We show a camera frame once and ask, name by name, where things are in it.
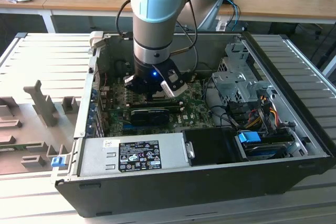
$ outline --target motherboard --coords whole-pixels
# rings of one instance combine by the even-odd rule
[[[122,78],[112,79],[109,85],[109,104],[105,109],[109,114],[108,136],[174,133],[193,127],[215,126],[202,100],[203,88],[199,80],[189,83],[188,89],[174,99],[167,98],[164,92],[157,92],[149,100],[145,95],[126,89]],[[169,121],[165,124],[134,125],[131,122],[135,112],[159,109],[168,111]]]

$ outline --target sticker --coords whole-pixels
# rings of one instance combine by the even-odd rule
[[[106,139],[103,142],[103,148],[118,147],[120,139]]]
[[[14,148],[3,148],[3,149],[0,149],[0,152],[13,152],[15,151]]]
[[[119,171],[122,173],[161,168],[158,140],[119,143]]]

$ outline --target black computer chassis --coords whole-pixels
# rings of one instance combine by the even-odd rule
[[[206,204],[283,194],[304,178],[336,164],[336,146],[248,32],[247,41],[328,157],[119,178],[56,181],[56,189],[82,217]]]

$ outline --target floor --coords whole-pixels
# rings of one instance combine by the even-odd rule
[[[60,33],[90,33],[94,30],[116,30],[114,17],[93,17],[95,27],[92,28],[90,28],[89,19],[86,16],[56,16],[55,20]],[[253,34],[267,34],[270,30],[271,23],[239,22],[236,30],[240,30],[243,26],[247,27],[248,31]],[[290,39],[310,58],[331,27],[332,25],[320,25],[319,27],[312,24],[299,24],[295,28],[295,33],[290,35]],[[275,24],[273,28],[275,28],[273,30],[275,34],[287,34],[293,29],[293,24]],[[131,30],[132,19],[121,17],[120,29]],[[321,31],[321,35],[317,36],[316,31]],[[0,14],[0,55],[18,32],[46,33],[47,31],[43,19],[38,15]],[[334,29],[325,40],[315,54],[312,62],[316,64],[321,55],[329,49],[335,40],[336,29]],[[336,81],[336,73],[330,77],[330,80]]]

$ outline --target workbench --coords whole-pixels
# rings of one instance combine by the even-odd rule
[[[55,15],[116,16],[125,0],[32,0],[12,4],[0,0],[0,13],[36,14],[44,19],[49,33],[57,32]],[[333,24],[336,21],[335,0],[235,0],[241,9],[240,20],[289,23]],[[217,19],[228,20],[233,10],[223,5]],[[124,17],[132,17],[131,6]]]
[[[31,51],[41,51],[47,53],[54,59],[66,58],[88,58],[87,54],[90,54],[86,39],[89,38],[88,34],[28,34],[25,39],[15,38],[9,48],[4,52],[0,62],[6,68],[8,63],[17,57],[18,55],[25,54],[27,61],[36,61],[35,54],[28,54]],[[278,57],[271,57],[273,63],[279,71],[281,71],[287,80],[291,83],[292,88],[296,89],[298,94],[300,93],[302,98],[309,94],[312,98],[312,93],[315,93],[314,97],[321,97],[326,93],[330,93],[334,90],[333,87],[322,87],[324,84],[321,82],[315,82],[316,78],[322,78],[323,75],[318,70],[315,71],[315,75],[305,65],[309,62],[298,63],[299,57],[296,54],[302,53],[295,49],[289,49],[279,36],[255,36],[256,40],[260,44],[263,44],[263,50],[267,51],[267,54],[271,57],[271,54],[277,54]],[[48,61],[43,61],[40,64],[49,65]],[[78,69],[85,65],[87,62],[76,62],[71,66],[71,72],[79,75],[80,77],[69,77],[69,73],[66,74],[67,83],[74,83],[77,85],[78,80],[83,79],[85,71]],[[296,68],[303,67],[304,69],[293,70],[290,64],[295,64]],[[36,76],[41,78],[45,76],[44,84],[50,82],[51,76],[47,76],[44,71],[46,66],[42,68],[33,68],[33,72]],[[52,68],[55,74],[59,75],[55,70],[55,66]],[[307,74],[307,80],[304,80],[301,74]],[[16,87],[18,89],[18,83],[22,82],[23,78],[16,80]],[[52,93],[52,89],[43,89],[44,92],[51,94],[53,101],[63,95],[74,95],[78,101],[81,99],[81,94],[75,94],[76,90],[80,90],[82,83],[79,86],[71,86],[75,88],[74,91],[64,89],[58,90],[62,92],[62,95],[58,93]],[[316,105],[310,102],[316,102],[316,99],[306,99],[306,106],[312,106],[314,112]],[[335,123],[333,121],[325,122],[326,129],[330,130],[328,134],[333,134],[331,137],[335,138],[336,132],[334,131]],[[135,212],[132,214],[124,214],[117,216],[105,216],[84,219],[80,217],[74,208],[66,201],[63,196],[56,190],[54,183],[50,178],[50,172],[36,173],[32,177],[27,177],[25,174],[17,174],[15,176],[2,176],[0,178],[0,205],[2,206],[0,221],[4,220],[6,223],[137,223],[137,224],[149,224],[149,223],[162,223],[170,222],[174,223],[197,223],[193,221],[194,218],[199,218],[202,215],[203,220],[207,223],[281,223],[281,224],[294,224],[302,223],[315,224],[315,223],[334,223],[336,219],[336,169],[335,167],[322,175],[310,176],[299,184],[295,185],[290,191],[282,195],[268,195],[256,198],[247,198],[239,200],[230,200],[224,202],[215,202],[211,204],[202,204],[196,206],[186,206],[171,209],[161,209],[149,212]]]

